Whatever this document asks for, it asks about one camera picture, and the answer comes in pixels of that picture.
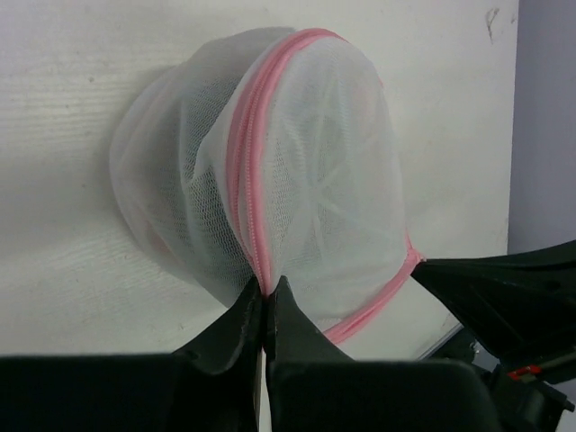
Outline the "white mesh laundry bag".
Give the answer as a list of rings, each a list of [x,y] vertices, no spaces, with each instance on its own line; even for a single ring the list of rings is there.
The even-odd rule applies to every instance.
[[[230,306],[282,278],[332,343],[410,278],[401,170],[381,79],[333,31],[269,27],[201,46],[134,101],[112,189],[140,246]]]

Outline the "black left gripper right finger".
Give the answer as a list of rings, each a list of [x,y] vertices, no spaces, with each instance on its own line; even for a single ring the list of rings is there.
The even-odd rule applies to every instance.
[[[266,302],[266,384],[274,431],[492,431],[476,372],[451,360],[356,361],[297,306],[281,278]]]

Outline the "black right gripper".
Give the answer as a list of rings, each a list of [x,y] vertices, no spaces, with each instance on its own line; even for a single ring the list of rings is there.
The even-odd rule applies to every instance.
[[[534,382],[575,377],[574,242],[507,256],[429,259],[411,276],[471,332],[445,337],[427,358],[471,365],[504,431],[556,431],[563,414],[575,412],[566,394]]]

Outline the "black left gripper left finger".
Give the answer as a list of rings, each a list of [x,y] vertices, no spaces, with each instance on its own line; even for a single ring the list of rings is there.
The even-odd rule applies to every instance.
[[[3,431],[255,431],[262,297],[168,354],[1,359]]]

